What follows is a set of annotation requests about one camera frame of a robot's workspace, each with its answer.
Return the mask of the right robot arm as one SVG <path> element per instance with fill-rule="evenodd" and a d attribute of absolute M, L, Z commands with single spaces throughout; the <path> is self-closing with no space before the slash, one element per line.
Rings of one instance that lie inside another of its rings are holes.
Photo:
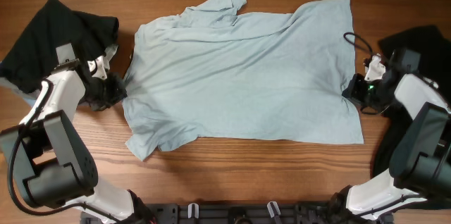
<path fill-rule="evenodd" d="M 391 94 L 412 121 L 385 171 L 335 194 L 325 214 L 330 223 L 376 223 L 413 204 L 450 203 L 450 105 L 437 84 L 418 73 L 420 58 L 401 49 L 383 75 L 368 75 L 370 107 L 378 107 L 381 94 Z"/>

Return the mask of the light blue t-shirt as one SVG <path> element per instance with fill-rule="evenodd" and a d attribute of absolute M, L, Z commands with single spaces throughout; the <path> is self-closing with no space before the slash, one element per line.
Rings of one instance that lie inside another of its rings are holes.
<path fill-rule="evenodd" d="M 246 0 L 207 0 L 135 33 L 125 74 L 129 150 L 145 160 L 200 137 L 361 144 L 342 96 L 355 72 L 350 0 L 293 13 L 241 13 Z"/>

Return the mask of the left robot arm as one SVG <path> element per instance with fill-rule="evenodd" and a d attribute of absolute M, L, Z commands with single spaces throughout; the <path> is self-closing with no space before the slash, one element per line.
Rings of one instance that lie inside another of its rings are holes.
<path fill-rule="evenodd" d="M 86 59 L 71 43 L 57 47 L 58 64 L 42 78 L 34 106 L 17 126 L 1 132 L 8 193 L 23 213 L 50 216 L 77 209 L 101 223 L 157 222 L 135 193 L 99 177 L 73 126 L 79 104 L 103 111 L 126 96 L 121 79 L 109 70 L 117 49 L 112 44 Z"/>

